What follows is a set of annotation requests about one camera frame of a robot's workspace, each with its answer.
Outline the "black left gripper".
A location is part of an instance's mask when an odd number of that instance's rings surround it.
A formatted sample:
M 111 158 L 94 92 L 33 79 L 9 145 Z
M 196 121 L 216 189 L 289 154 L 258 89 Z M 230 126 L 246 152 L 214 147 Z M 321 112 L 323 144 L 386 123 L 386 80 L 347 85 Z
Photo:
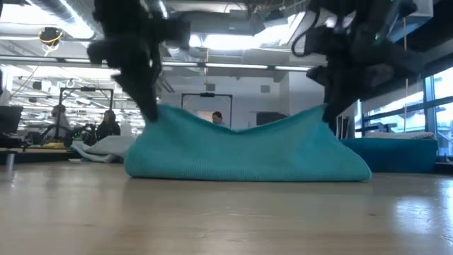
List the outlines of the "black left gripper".
M 140 0 L 95 0 L 93 19 L 101 25 L 103 39 L 87 48 L 91 64 L 107 62 L 122 74 L 144 71 L 156 76 L 161 71 L 162 43 L 189 47 L 189 21 L 180 16 L 167 18 L 163 11 Z M 158 120 L 156 94 L 147 78 L 115 76 L 115 81 L 147 120 Z

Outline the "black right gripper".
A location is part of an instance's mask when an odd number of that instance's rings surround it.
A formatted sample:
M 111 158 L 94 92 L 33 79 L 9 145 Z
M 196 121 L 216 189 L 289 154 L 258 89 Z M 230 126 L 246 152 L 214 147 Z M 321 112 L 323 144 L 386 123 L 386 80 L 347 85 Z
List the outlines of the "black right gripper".
M 325 66 L 311 68 L 306 76 L 325 87 L 322 121 L 337 133 L 337 117 L 354 103 L 349 92 L 368 92 L 390 80 L 395 68 L 378 50 L 361 48 L 350 35 L 317 27 L 306 33 L 306 54 L 326 57 Z

